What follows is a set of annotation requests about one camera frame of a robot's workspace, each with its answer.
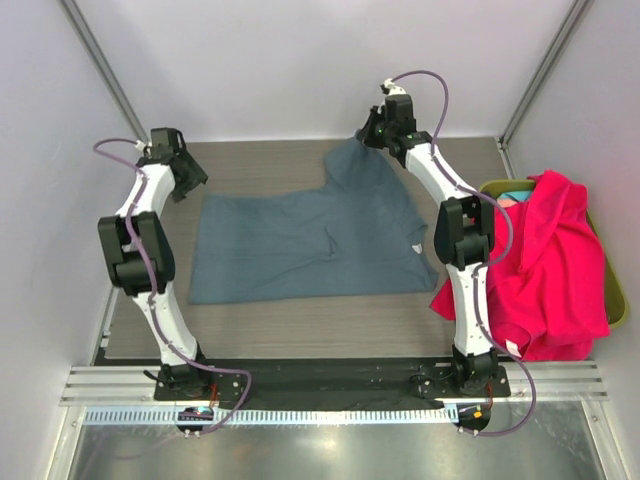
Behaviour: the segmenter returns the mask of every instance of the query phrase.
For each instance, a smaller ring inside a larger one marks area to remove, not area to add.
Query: white wall
[[[445,135],[498,135],[572,1],[396,3],[79,0],[142,122],[192,141],[344,137],[416,68],[450,83]],[[404,84],[433,129],[439,85]]]
[[[595,1],[510,149],[522,175],[552,168],[589,187],[590,211],[631,307],[627,323],[595,350],[633,447],[629,459],[640,454],[639,21],[637,0]]]
[[[97,338],[97,220],[132,180],[91,146],[131,133],[56,2],[2,2],[0,43],[0,478],[30,480],[45,473],[69,368]]]

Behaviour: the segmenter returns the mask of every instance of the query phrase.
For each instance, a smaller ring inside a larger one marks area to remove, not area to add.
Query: clothing tag
[[[520,355],[520,352],[518,351],[518,345],[516,345],[515,343],[513,343],[511,340],[506,340],[507,343],[507,350],[509,350],[509,353],[515,357],[522,357],[522,355]]]

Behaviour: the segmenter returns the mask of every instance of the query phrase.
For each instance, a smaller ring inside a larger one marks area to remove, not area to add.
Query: wood grain surface
[[[181,203],[167,202],[162,224],[176,257],[175,291],[187,326],[209,358],[351,358],[448,355],[454,325],[435,314],[433,293],[327,297],[234,305],[190,305],[191,266],[203,196],[207,193],[277,195],[325,184],[322,158],[341,140],[190,144],[209,174]],[[475,187],[506,178],[491,138],[443,139],[447,161]],[[429,223],[426,255],[445,280],[433,250],[438,208],[424,187],[397,162]],[[142,312],[119,295],[110,327],[108,358],[158,357],[158,346]]]

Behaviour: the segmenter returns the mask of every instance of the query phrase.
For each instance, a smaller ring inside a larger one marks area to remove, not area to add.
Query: metal frame
[[[448,366],[443,362],[438,366]],[[527,365],[536,381],[538,400],[545,402],[594,400],[605,401],[607,392],[600,372],[593,361],[544,362]],[[515,363],[504,364],[512,395],[496,398],[495,402],[529,402],[529,382]],[[175,402],[158,402],[153,399],[155,382],[142,371],[145,367],[74,367],[71,369],[60,405],[64,407],[84,406],[157,406],[173,405]],[[456,403],[455,398],[442,399],[445,403]],[[483,402],[484,398],[469,398],[467,402]],[[180,402],[198,405],[198,402]]]
[[[82,15],[82,11],[78,7],[78,4],[75,0],[58,0],[58,3],[66,14],[69,23],[78,34],[80,42],[82,42],[82,45],[85,47],[89,58],[91,58],[97,72],[102,77],[105,87],[109,90],[113,101],[120,109],[120,112],[131,127],[131,130],[133,130],[139,140],[148,142],[149,136],[147,131],[142,127],[142,123],[140,123],[138,115],[131,106],[124,90],[120,86],[118,78],[113,73],[111,65],[109,65],[109,62],[107,61],[107,57],[105,57],[102,52],[102,49],[94,37],[91,28],[89,28],[84,15]]]
[[[533,75],[529,85],[527,85],[524,95],[511,115],[511,119],[509,120],[509,123],[507,123],[504,133],[499,139],[498,143],[503,149],[506,150],[509,148],[509,143],[513,139],[516,130],[520,126],[520,123],[529,110],[529,107],[531,107],[531,104],[542,89],[562,52],[568,45],[569,39],[575,32],[576,27],[584,17],[584,14],[587,12],[588,7],[592,4],[592,1],[593,0],[574,0],[573,5],[560,24],[558,32],[553,37],[549,48],[544,54],[536,73]]]
[[[85,407],[79,406],[65,409],[47,480],[67,480],[69,477],[86,411]]]
[[[606,478],[632,478],[614,428],[609,402],[582,402],[591,438]]]

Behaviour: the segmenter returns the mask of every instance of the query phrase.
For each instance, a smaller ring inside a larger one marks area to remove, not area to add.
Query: folded garment
[[[426,223],[387,160],[352,138],[324,163],[320,189],[205,198],[191,303],[435,288],[421,248]]]

